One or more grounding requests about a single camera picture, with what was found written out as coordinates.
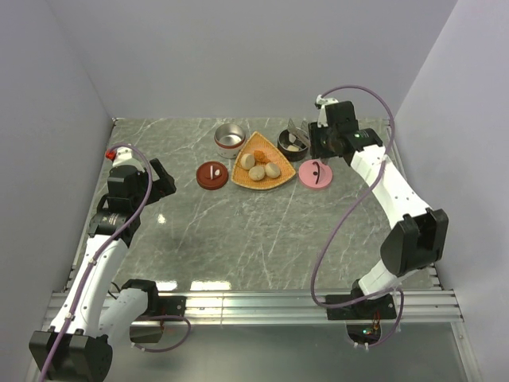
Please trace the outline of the metal tongs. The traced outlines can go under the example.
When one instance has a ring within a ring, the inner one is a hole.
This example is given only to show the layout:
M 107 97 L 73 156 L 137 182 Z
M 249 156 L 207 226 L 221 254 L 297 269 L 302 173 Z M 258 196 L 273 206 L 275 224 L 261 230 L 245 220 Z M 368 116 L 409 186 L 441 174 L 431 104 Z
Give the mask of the metal tongs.
M 297 128 L 292 119 L 288 121 L 287 131 L 291 144 L 296 146 L 298 143 L 302 143 L 304 146 L 309 147 L 310 141 L 308 135 L 302 129 Z

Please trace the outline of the orange fried food piece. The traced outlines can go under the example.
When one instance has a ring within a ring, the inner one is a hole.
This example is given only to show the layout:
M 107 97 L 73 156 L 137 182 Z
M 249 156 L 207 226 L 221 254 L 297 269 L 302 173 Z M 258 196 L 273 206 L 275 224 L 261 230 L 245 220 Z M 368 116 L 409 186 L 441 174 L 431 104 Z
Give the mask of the orange fried food piece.
M 266 156 L 266 154 L 262 150 L 255 150 L 253 156 L 256 162 L 260 163 L 270 162 L 270 159 Z

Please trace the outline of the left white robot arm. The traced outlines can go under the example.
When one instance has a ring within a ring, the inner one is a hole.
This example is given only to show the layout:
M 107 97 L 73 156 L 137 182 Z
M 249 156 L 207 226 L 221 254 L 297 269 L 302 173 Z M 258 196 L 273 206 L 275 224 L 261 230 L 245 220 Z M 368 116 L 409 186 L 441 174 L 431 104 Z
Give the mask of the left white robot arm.
M 105 310 L 103 304 L 140 227 L 141 211 L 175 192 L 173 177 L 158 159 L 147 163 L 114 160 L 107 193 L 99 199 L 89 223 L 76 279 L 49 328 L 34 332 L 29 341 L 41 381 L 105 380 L 113 346 L 131 322 L 159 314 L 161 301 L 153 281 L 130 280 L 110 308 Z

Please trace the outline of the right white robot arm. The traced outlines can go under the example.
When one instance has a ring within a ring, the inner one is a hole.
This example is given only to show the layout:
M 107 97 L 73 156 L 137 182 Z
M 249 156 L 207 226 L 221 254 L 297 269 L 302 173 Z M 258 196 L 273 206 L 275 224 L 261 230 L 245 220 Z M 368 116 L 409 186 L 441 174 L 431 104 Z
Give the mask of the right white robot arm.
M 332 157 L 345 160 L 364 180 L 390 225 L 379 261 L 353 283 L 350 305 L 334 296 L 325 299 L 332 312 L 368 319 L 385 308 L 390 288 L 441 259 L 449 218 L 412 190 L 378 134 L 359 128 L 352 102 L 319 96 L 316 106 L 318 119 L 308 125 L 312 158 L 316 163 Z

